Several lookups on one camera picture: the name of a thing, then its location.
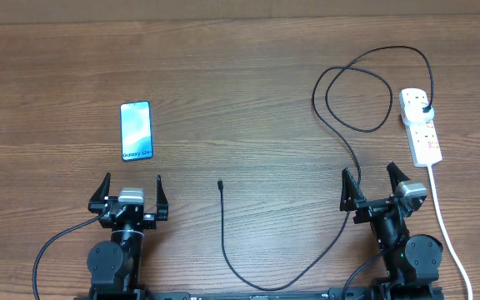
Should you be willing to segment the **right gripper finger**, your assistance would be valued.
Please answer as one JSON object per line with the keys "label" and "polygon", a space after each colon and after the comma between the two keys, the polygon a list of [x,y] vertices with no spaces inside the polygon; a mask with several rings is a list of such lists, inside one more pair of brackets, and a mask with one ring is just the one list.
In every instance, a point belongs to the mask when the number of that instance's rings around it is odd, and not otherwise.
{"label": "right gripper finger", "polygon": [[394,162],[390,162],[387,165],[387,172],[390,179],[392,193],[396,192],[399,183],[410,180],[410,178]]}
{"label": "right gripper finger", "polygon": [[355,211],[365,202],[366,198],[359,184],[355,181],[349,170],[344,168],[342,170],[342,193],[339,209],[341,211]]}

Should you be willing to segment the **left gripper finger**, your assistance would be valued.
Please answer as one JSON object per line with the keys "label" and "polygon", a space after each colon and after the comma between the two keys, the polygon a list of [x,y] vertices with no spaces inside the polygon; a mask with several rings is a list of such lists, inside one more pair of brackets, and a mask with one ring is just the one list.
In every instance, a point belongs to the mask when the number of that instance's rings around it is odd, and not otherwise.
{"label": "left gripper finger", "polygon": [[162,178],[160,175],[157,175],[157,200],[156,200],[156,219],[158,221],[167,221],[168,220],[168,200],[166,194],[163,190]]}
{"label": "left gripper finger", "polygon": [[89,199],[87,208],[90,213],[101,213],[107,207],[110,181],[111,173],[107,172],[99,188]]}

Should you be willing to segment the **Samsung Galaxy smartphone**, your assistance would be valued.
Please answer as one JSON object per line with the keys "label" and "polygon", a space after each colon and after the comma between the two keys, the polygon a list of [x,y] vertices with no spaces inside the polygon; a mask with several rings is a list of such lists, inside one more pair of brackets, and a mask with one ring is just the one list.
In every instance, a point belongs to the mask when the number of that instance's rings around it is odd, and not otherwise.
{"label": "Samsung Galaxy smartphone", "polygon": [[127,102],[120,106],[122,160],[153,157],[152,112],[149,101]]}

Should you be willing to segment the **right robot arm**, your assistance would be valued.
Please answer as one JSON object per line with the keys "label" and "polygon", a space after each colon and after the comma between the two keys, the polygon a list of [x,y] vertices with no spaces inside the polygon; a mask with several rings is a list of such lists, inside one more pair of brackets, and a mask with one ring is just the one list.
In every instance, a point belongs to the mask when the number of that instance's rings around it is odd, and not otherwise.
{"label": "right robot arm", "polygon": [[[367,223],[372,229],[380,253],[358,267],[341,289],[340,299],[442,299],[439,279],[443,245],[427,234],[412,236],[405,219],[419,210],[428,190],[422,182],[406,176],[393,162],[387,165],[392,192],[384,199],[368,201],[348,169],[342,170],[339,209],[355,213],[356,224]],[[386,277],[374,278],[368,287],[351,292],[353,279],[365,268],[382,259]]]}

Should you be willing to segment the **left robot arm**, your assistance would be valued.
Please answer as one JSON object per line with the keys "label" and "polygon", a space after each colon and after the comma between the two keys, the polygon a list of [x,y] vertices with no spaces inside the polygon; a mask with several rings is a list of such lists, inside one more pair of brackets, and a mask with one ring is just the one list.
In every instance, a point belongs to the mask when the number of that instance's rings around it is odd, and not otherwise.
{"label": "left robot arm", "polygon": [[96,213],[103,228],[111,231],[110,239],[96,244],[87,255],[91,273],[90,299],[152,299],[152,293],[140,283],[143,239],[146,230],[157,222],[168,220],[168,200],[162,178],[157,176],[156,211],[144,209],[144,191],[125,187],[117,196],[109,194],[108,173],[90,197],[88,210]]}

